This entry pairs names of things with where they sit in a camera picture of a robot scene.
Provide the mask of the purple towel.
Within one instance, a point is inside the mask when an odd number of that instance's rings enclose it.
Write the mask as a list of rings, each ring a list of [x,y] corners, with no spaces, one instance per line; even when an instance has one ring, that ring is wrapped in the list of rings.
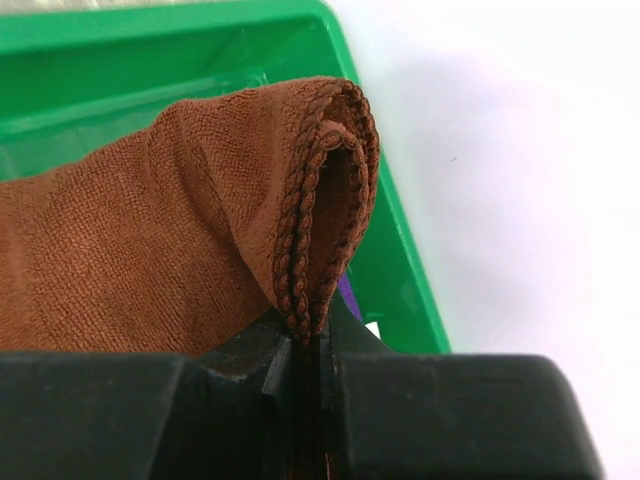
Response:
[[[362,321],[361,311],[347,274],[343,274],[340,277],[338,281],[338,291],[350,313],[358,321]]]

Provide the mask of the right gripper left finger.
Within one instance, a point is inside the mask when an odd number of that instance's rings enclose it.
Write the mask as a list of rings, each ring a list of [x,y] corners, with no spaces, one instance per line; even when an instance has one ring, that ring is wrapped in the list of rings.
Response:
[[[216,390],[257,385],[260,394],[276,395],[290,376],[291,335],[284,318],[271,308],[240,333],[196,358],[189,392],[210,397]]]

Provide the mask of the orange brown towel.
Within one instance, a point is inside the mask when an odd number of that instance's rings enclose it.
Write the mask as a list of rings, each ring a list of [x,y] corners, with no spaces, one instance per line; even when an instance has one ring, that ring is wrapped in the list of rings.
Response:
[[[369,225],[380,144],[353,82],[182,100],[84,159],[1,185],[1,475],[256,479],[257,415],[206,369],[275,316],[287,479],[327,479],[321,337]]]

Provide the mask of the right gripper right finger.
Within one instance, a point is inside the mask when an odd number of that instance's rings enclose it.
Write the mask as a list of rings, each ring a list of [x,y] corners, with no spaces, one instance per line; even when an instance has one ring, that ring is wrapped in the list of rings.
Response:
[[[348,309],[341,296],[330,305],[320,337],[321,432],[326,477],[362,479],[382,437],[374,415],[383,395],[377,366],[394,356]]]

